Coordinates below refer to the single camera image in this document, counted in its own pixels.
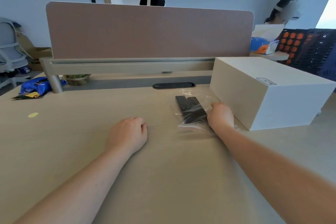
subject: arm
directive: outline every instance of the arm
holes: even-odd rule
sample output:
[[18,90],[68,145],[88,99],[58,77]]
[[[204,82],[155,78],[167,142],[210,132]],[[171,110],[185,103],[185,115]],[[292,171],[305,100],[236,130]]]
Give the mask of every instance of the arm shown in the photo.
[[209,125],[269,204],[288,224],[336,223],[336,188],[233,128],[233,114],[212,103]]
[[146,140],[147,128],[142,118],[123,119],[111,128],[103,154],[15,224],[92,223],[119,171]]

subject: white box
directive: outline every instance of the white box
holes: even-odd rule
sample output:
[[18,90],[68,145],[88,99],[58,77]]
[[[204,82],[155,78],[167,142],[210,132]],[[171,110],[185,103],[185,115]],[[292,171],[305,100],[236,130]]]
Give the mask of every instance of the white box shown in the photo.
[[250,131],[308,125],[336,82],[258,57],[216,58],[210,89]]

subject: gray mesh chair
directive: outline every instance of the gray mesh chair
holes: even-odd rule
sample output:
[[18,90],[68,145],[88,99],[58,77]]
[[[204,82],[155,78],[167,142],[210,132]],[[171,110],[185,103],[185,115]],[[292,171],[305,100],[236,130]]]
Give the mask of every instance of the gray mesh chair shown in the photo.
[[25,82],[29,76],[10,77],[7,74],[16,68],[28,65],[26,55],[18,52],[19,46],[13,22],[0,17],[0,88],[8,84],[16,87],[17,82]]

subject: wooden desk surface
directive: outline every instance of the wooden desk surface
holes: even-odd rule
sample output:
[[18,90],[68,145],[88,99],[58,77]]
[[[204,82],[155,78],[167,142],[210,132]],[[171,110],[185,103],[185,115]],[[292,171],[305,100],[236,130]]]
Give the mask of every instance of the wooden desk surface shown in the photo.
[[[94,223],[284,223],[215,135],[178,129],[175,96],[191,90],[128,88],[0,97],[0,219],[12,223],[104,150],[110,126],[142,116],[148,141],[121,170]],[[39,114],[34,118],[28,115]],[[336,94],[309,126],[242,133],[336,182]]]

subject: forearm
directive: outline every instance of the forearm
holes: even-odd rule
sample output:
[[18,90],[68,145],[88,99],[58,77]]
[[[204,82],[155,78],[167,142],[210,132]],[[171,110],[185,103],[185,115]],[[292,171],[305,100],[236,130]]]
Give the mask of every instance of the forearm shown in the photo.
[[130,153],[113,148],[35,205],[15,224],[92,223]]
[[288,224],[336,223],[333,185],[233,128],[217,131],[245,174]]

